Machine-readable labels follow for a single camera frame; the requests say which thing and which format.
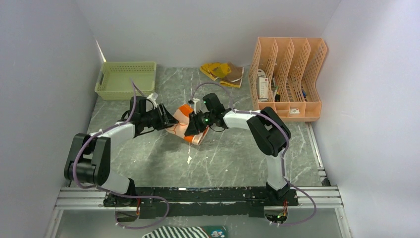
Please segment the orange white patterned towel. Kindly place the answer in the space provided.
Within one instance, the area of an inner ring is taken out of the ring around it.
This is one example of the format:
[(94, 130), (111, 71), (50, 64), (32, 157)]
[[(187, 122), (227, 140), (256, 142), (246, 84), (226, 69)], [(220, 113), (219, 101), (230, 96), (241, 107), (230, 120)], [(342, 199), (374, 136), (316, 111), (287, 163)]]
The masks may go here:
[(184, 104), (180, 106), (173, 115), (178, 120), (178, 124), (172, 127), (166, 128), (165, 130), (168, 133), (174, 134), (189, 143), (192, 143), (194, 145), (200, 145), (203, 139), (205, 138), (209, 130), (209, 127), (207, 127), (204, 130), (204, 132), (200, 134), (186, 136), (185, 132), (189, 125), (189, 114), (191, 112), (193, 112), (193, 109), (188, 104)]

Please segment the yellow brown towel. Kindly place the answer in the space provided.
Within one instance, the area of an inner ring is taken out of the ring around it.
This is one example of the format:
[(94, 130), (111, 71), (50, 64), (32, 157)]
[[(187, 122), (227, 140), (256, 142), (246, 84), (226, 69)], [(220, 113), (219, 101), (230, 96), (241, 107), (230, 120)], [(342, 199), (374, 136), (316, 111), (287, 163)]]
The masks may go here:
[(213, 81), (219, 80), (221, 86), (240, 88), (244, 76), (244, 68), (231, 62), (211, 62), (201, 65), (200, 71)]

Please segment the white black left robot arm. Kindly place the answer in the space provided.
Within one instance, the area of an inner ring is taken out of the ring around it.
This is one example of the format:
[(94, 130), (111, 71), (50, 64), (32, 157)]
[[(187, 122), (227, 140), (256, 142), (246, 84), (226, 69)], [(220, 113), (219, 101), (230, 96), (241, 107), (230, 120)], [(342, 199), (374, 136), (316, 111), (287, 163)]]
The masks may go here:
[(107, 129), (94, 133), (78, 133), (73, 137), (64, 177), (81, 188), (97, 187), (105, 190), (105, 207), (139, 205), (141, 198), (131, 178), (111, 169), (111, 153), (125, 141), (150, 132), (163, 130), (178, 124), (178, 120), (152, 97), (134, 96), (129, 110)]

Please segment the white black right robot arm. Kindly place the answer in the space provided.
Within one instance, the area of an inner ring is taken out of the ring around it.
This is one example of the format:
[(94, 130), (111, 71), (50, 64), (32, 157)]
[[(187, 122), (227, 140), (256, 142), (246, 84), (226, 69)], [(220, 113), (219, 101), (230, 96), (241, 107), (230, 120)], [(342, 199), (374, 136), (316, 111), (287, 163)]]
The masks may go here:
[(272, 205), (298, 205), (297, 192), (286, 176), (285, 153), (291, 132), (271, 107), (259, 111), (241, 111), (225, 108), (215, 93), (203, 97), (207, 111), (194, 109), (189, 119), (186, 136), (199, 135), (213, 125), (223, 129), (248, 130), (267, 163), (267, 199)]

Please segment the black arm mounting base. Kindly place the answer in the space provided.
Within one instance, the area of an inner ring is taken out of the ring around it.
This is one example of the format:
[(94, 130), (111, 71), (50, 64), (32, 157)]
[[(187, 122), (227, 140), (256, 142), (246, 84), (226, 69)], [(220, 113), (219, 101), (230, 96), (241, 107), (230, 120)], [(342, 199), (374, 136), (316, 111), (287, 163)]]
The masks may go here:
[(103, 207), (139, 208), (140, 218), (247, 215), (264, 217), (265, 207), (297, 206), (294, 189), (275, 192), (269, 186), (137, 187), (139, 200), (107, 194)]

